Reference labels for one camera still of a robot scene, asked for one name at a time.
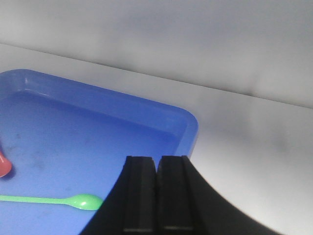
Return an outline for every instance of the red object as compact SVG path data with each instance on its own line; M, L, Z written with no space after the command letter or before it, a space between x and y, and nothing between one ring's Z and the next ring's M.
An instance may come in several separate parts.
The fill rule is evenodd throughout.
M0 152L0 177L5 176L12 169L12 164Z

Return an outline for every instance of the green plastic spoon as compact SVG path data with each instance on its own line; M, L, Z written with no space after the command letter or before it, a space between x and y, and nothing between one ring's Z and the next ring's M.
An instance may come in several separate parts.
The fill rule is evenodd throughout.
M64 204L82 210L95 211L100 208L103 200L92 194L77 194L68 198L21 197L0 195L0 201Z

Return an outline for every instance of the white table surface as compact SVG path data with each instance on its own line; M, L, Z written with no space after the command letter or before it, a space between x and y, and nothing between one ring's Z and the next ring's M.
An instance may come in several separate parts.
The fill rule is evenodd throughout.
M313 234L313 110L0 44L0 72L31 69L182 107L199 135L191 161L243 212Z

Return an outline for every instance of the blue plastic tray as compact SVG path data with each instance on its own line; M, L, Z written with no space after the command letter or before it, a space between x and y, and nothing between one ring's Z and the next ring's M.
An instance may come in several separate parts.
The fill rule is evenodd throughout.
M198 124L181 108L31 70L0 74L0 146L14 168L0 194L106 198L127 155L189 155ZM1 234L76 235L94 215L0 202Z

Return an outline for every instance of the gray wall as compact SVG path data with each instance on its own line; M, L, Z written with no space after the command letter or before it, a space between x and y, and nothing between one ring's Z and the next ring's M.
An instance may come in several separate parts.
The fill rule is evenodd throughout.
M0 0L0 43L313 108L311 0Z

